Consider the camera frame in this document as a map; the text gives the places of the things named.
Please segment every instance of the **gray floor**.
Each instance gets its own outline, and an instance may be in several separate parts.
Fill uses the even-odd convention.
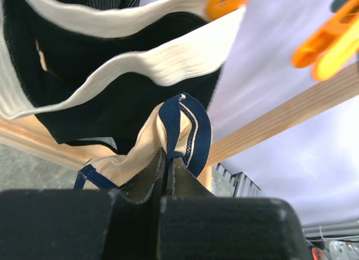
[[[0,191],[20,188],[72,188],[76,172],[0,144]],[[215,170],[213,193],[232,196],[234,188]]]

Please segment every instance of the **white backdrop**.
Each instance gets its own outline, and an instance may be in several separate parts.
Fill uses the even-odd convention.
[[[216,141],[316,84],[290,57],[330,17],[332,1],[251,0],[209,108]],[[358,113],[354,98],[223,165],[287,200],[304,225],[357,219]]]

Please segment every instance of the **orange clip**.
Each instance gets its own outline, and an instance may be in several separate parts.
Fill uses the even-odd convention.
[[[297,68],[314,63],[313,78],[325,81],[358,50],[359,0],[349,0],[294,52],[292,63]]]
[[[216,20],[235,11],[248,1],[249,0],[208,0],[206,13],[210,19]]]

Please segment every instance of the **cloth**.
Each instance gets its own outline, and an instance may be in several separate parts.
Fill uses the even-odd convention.
[[[290,58],[331,16],[333,1],[251,0],[246,5],[209,106],[214,141],[316,84],[310,69],[294,68]],[[232,174],[244,172],[266,196],[288,201],[303,225],[358,219],[358,109],[356,97],[222,164]]]
[[[197,177],[207,162],[210,144],[211,125],[205,109],[189,94],[180,94],[152,111],[127,155],[92,160],[83,167],[74,189],[117,188],[144,169],[159,148],[166,153],[167,165],[182,157],[185,167]]]
[[[121,154],[166,99],[187,92],[208,106],[245,10],[208,23],[207,0],[108,11],[2,1],[1,114],[36,114],[58,143],[113,138]]]

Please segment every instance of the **yellow clothespin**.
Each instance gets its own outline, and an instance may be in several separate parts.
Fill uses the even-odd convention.
[[[294,52],[292,63],[297,68],[313,63],[313,78],[325,81],[333,77],[357,51],[359,0],[349,0]]]
[[[249,0],[208,0],[206,13],[210,19],[216,20],[235,11],[248,1]]]

